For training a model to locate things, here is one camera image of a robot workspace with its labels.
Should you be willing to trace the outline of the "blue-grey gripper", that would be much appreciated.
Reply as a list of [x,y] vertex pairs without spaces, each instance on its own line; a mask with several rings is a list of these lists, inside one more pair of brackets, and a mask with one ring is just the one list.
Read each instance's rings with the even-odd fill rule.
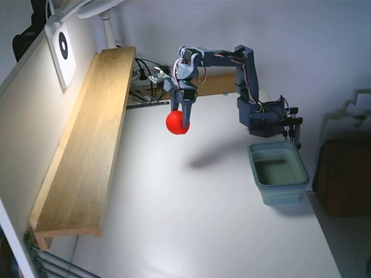
[[177,111],[181,104],[182,125],[186,129],[190,124],[193,101],[196,101],[198,97],[198,88],[188,79],[176,82],[173,78],[167,78],[163,86],[165,91],[169,93],[170,110]]

